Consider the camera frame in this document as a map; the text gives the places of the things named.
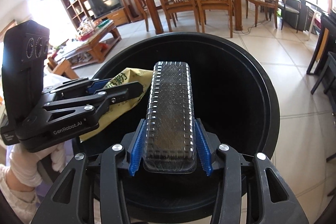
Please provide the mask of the left white gloved hand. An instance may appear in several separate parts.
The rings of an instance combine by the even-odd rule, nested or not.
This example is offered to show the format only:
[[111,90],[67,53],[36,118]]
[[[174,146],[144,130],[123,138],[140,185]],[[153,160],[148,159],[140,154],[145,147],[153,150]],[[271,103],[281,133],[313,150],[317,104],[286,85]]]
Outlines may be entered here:
[[21,144],[16,144],[10,153],[10,166],[5,174],[9,189],[18,192],[31,192],[39,186],[42,183],[42,177],[38,172],[37,164],[49,155],[51,156],[52,169],[61,172],[66,166],[64,143],[35,153],[30,153]]

